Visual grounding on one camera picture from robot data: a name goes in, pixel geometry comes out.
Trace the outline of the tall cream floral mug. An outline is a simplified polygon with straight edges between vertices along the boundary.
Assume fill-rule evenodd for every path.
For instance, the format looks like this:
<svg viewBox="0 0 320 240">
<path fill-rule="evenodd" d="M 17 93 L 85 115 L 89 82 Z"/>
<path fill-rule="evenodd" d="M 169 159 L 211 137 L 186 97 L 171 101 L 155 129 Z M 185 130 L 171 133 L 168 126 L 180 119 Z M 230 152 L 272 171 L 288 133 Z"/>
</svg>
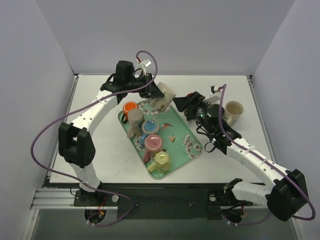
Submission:
<svg viewBox="0 0 320 240">
<path fill-rule="evenodd" d="M 173 99 L 176 97 L 176 92 L 168 85 L 159 82 L 157 87 L 164 94 L 163 98 L 154 98 L 150 101 L 149 106 L 159 113 L 163 113 L 171 104 Z"/>
</svg>

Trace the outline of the orange mug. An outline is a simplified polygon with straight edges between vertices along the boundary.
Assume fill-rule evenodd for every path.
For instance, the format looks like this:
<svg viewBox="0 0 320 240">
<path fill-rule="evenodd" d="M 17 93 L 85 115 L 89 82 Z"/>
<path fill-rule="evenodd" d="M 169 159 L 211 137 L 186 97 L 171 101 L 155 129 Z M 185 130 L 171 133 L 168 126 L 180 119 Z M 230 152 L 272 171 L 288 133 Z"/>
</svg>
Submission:
<svg viewBox="0 0 320 240">
<path fill-rule="evenodd" d="M 124 105 L 123 105 L 123 115 L 122 115 L 122 118 L 121 118 L 121 122 L 123 124 L 125 124 L 127 121 L 128 121 L 128 113 L 130 110 L 132 109 L 136 109 L 138 108 L 138 104 L 134 101 L 128 101 L 126 102 Z"/>
</svg>

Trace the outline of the beige patterned mug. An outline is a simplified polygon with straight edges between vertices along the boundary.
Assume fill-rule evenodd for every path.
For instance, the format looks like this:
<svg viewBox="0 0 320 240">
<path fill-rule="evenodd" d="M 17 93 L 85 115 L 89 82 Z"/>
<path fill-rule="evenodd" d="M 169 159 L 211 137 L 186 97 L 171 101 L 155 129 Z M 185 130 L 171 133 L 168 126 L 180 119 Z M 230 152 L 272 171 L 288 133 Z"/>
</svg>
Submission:
<svg viewBox="0 0 320 240">
<path fill-rule="evenodd" d="M 134 136 L 141 136 L 143 134 L 142 124 L 145 121 L 143 111 L 139 108 L 131 109 L 128 112 L 129 130 L 127 137 L 132 139 Z"/>
</svg>

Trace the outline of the blue glazed mug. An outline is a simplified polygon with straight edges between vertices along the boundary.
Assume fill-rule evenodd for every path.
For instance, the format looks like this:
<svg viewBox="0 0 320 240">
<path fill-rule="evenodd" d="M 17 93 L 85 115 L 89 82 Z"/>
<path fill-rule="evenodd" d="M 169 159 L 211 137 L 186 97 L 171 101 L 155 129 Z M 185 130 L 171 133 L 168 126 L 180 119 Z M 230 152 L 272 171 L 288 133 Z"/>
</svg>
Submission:
<svg viewBox="0 0 320 240">
<path fill-rule="evenodd" d="M 156 134 L 159 131 L 159 124 L 156 120 L 145 120 L 141 125 L 142 135 L 139 138 L 139 144 L 144 147 L 145 139 L 149 135 Z"/>
</svg>

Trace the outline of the cream mug umbrella design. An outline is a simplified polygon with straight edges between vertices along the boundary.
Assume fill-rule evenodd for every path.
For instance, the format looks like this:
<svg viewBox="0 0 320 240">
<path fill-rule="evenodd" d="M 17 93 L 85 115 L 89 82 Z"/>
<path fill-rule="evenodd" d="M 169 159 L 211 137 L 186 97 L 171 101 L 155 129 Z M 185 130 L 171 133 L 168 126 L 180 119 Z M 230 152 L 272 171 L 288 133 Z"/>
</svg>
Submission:
<svg viewBox="0 0 320 240">
<path fill-rule="evenodd" d="M 229 101 L 224 108 L 223 119 L 229 126 L 233 126 L 244 113 L 244 106 L 238 101 Z"/>
</svg>

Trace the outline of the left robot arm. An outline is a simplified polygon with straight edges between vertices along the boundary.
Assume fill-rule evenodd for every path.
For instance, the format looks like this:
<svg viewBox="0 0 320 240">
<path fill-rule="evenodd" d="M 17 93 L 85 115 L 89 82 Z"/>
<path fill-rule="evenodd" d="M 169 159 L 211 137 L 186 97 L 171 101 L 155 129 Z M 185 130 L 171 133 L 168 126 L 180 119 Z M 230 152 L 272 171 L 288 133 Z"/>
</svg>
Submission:
<svg viewBox="0 0 320 240">
<path fill-rule="evenodd" d="M 151 64 L 142 60 L 137 66 L 130 61 L 120 60 L 105 83 L 100 87 L 90 107 L 70 123 L 58 128 L 58 153 L 73 168 L 80 179 L 79 187 L 85 191 L 85 200 L 92 206 L 99 205 L 103 193 L 97 190 L 101 184 L 93 159 L 96 149 L 92 135 L 104 117 L 116 107 L 128 93 L 139 93 L 144 99 L 164 98 L 164 93 L 153 81 L 153 75 L 146 71 Z"/>
</svg>

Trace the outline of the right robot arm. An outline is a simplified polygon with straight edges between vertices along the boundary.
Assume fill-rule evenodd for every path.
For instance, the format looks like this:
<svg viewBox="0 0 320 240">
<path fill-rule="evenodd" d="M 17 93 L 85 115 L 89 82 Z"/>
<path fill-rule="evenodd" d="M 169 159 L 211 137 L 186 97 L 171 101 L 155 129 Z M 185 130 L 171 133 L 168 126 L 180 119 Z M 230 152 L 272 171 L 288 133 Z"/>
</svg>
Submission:
<svg viewBox="0 0 320 240">
<path fill-rule="evenodd" d="M 224 108 L 211 97 L 205 98 L 195 91 L 185 97 L 175 97 L 173 102 L 187 121 L 195 120 L 198 128 L 204 129 L 204 135 L 217 150 L 241 163 L 263 182 L 258 185 L 240 178 L 232 180 L 224 187 L 226 203 L 246 201 L 265 206 L 284 222 L 307 204 L 309 196 L 303 173 L 298 169 L 290 171 L 255 150 L 224 120 Z"/>
</svg>

